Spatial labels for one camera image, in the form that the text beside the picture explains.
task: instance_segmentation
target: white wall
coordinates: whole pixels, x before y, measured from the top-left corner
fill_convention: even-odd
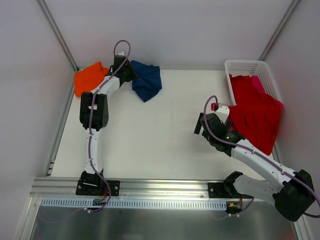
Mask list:
[[[111,65],[115,43],[126,39],[130,59],[206,70],[258,59],[291,1],[46,0],[80,67]]]
[[[0,239],[15,239],[73,70],[35,0],[0,2]]]
[[[312,175],[320,195],[320,1],[303,0],[266,59],[284,103],[277,142],[283,163]],[[319,214],[314,204],[309,213]],[[320,220],[308,219],[315,239]]]

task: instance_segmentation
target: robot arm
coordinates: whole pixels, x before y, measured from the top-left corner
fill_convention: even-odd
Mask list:
[[[106,76],[103,80],[103,82],[108,81],[104,86],[102,86],[101,89],[99,89],[99,86],[94,89],[93,91],[91,91],[90,94],[88,94],[89,98],[90,96],[92,96],[96,90],[99,89],[99,92],[102,93],[102,95],[98,94],[96,96],[97,99],[97,104],[95,104],[94,106],[96,106],[97,109],[95,109],[97,112],[99,111],[98,108],[102,108],[104,111],[104,114],[102,113],[102,124],[99,125],[99,123],[93,123],[95,125],[95,128],[91,128],[91,134],[89,131],[89,128],[87,127],[85,129],[85,135],[86,135],[86,141],[87,141],[87,146],[90,147],[90,155],[91,158],[89,158],[89,149],[87,149],[87,154],[86,154],[86,164],[85,164],[85,168],[84,171],[86,171],[88,174],[95,174],[91,164],[90,164],[90,160],[92,160],[93,166],[95,168],[95,170],[98,173],[102,173],[103,171],[103,161],[102,161],[102,156],[101,156],[101,142],[100,139],[100,135],[101,132],[104,132],[105,126],[108,124],[108,120],[109,120],[109,113],[108,113],[108,99],[111,97],[111,95],[120,88],[120,79],[118,77],[113,76],[111,79],[109,79],[110,76]],[[91,105],[88,104],[88,110],[91,110]]]
[[[240,146],[226,144],[213,138],[207,130],[203,113],[199,116],[194,133],[199,134],[202,126],[202,136],[206,138],[213,147],[243,162],[260,174],[266,181],[253,179],[241,172],[235,171],[224,180],[225,193],[231,198],[236,194],[243,194],[264,200],[274,205],[280,214],[288,220],[293,222],[297,221],[315,199],[306,188],[283,173],[286,172],[291,176],[295,176],[313,190],[314,187],[311,176],[304,170],[296,172],[274,161],[255,148],[236,130],[230,130],[231,122],[227,121],[228,115],[228,106],[222,104],[214,106],[214,112],[206,115],[207,124],[211,132],[225,142],[242,145],[253,151],[249,151]],[[255,153],[259,153],[259,155],[268,158],[268,161],[263,160]],[[276,166],[280,167],[283,172],[279,171]]]
[[[99,175],[103,176],[104,170],[100,135],[109,121],[108,99],[124,82],[130,82],[137,77],[124,55],[114,56],[112,69],[118,69],[116,74],[109,72],[96,89],[83,92],[81,95],[80,122],[86,135],[87,154],[85,168],[77,184],[76,195],[102,196],[106,188],[106,184]]]

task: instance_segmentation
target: laundry basket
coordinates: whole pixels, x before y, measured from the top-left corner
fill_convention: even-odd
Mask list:
[[[239,75],[258,76],[262,86],[264,87],[265,93],[281,102],[278,87],[266,62],[256,60],[227,60],[224,63],[224,67],[229,86],[230,98],[233,105],[236,105],[237,103],[231,86],[229,74],[231,74],[233,77]]]

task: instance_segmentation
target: purple cable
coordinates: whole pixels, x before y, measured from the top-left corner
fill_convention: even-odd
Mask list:
[[[209,134],[217,141],[223,143],[223,144],[228,144],[231,146],[235,146],[235,147],[240,147],[243,148],[245,150],[250,151],[252,154],[256,154],[257,156],[259,156],[260,158],[262,158],[263,160],[267,161],[269,164],[271,164],[273,167],[275,167],[277,170],[279,170],[281,173],[283,172],[284,175],[286,175],[287,177],[293,179],[294,181],[296,181],[297,183],[301,184],[304,188],[306,188],[315,198],[315,200],[317,201],[319,207],[320,207],[320,198],[318,197],[318,195],[315,193],[315,191],[313,191],[311,189],[311,187],[309,187],[307,184],[305,184],[303,181],[299,180],[298,178],[296,178],[295,176],[292,176],[291,174],[287,173],[286,171],[283,171],[281,167],[279,167],[277,164],[275,164],[273,161],[271,161],[270,159],[268,159],[267,157],[263,156],[261,153],[254,151],[252,148],[247,147],[247,146],[243,146],[241,144],[237,144],[237,143],[233,143],[233,142],[228,142],[225,140],[222,140],[220,138],[218,138],[217,136],[214,135],[214,133],[210,130],[209,125],[208,125],[208,121],[207,121],[207,106],[210,102],[211,99],[215,99],[215,103],[218,104],[218,98],[213,95],[211,97],[209,97],[209,99],[206,101],[205,105],[204,105],[204,110],[203,110],[203,118],[204,118],[204,124],[205,127],[207,129],[207,131],[209,132]],[[315,219],[319,219],[320,218],[320,214],[319,215],[313,215],[310,213],[304,213],[304,215],[311,217],[311,218],[315,218]]]
[[[216,218],[215,216],[213,216],[210,212],[210,215],[211,215],[211,217],[213,218],[213,219],[215,219],[215,220],[217,220],[217,221],[222,221],[222,220],[224,220],[224,219],[226,219],[226,218],[230,218],[230,217],[237,217],[237,216],[240,216],[241,214],[243,214],[250,206],[251,206],[251,204],[254,202],[254,200],[255,200],[255,198],[253,197],[252,199],[251,199],[251,201],[248,203],[248,205],[247,206],[245,206],[245,208],[241,211],[241,212],[239,212],[238,214],[231,214],[231,215],[226,215],[226,216],[224,216],[224,217],[222,217],[222,218]]]
[[[104,81],[103,83],[100,84],[99,88],[93,93],[93,97],[92,97],[92,104],[91,104],[91,110],[90,110],[90,117],[89,117],[89,133],[90,133],[90,136],[89,136],[89,141],[88,141],[88,157],[90,159],[90,165],[93,169],[93,171],[103,180],[103,182],[105,183],[106,187],[108,188],[108,191],[109,191],[109,196],[108,196],[108,199],[107,201],[97,210],[89,210],[91,213],[97,213],[99,211],[101,211],[107,204],[108,202],[110,201],[110,198],[111,198],[111,188],[108,184],[108,182],[105,180],[105,178],[95,169],[94,165],[93,165],[93,162],[92,162],[92,158],[91,158],[91,141],[92,141],[92,129],[91,129],[91,125],[92,125],[92,118],[93,118],[93,114],[94,114],[94,106],[95,106],[95,99],[96,99],[96,95],[97,93],[99,92],[99,90],[107,83],[109,82],[110,79],[112,79],[112,77],[114,77],[117,72],[122,68],[122,66],[126,63],[129,55],[130,55],[130,52],[131,52],[131,45],[130,43],[127,41],[127,40],[120,40],[118,41],[115,46],[114,46],[114,49],[113,49],[113,55],[115,56],[116,55],[116,48],[118,46],[119,43],[121,42],[125,42],[128,44],[128,47],[129,47],[129,50],[128,50],[128,54],[127,56],[125,56],[125,59],[123,60],[123,62],[120,64],[120,66],[111,74],[111,76],[106,80]]]

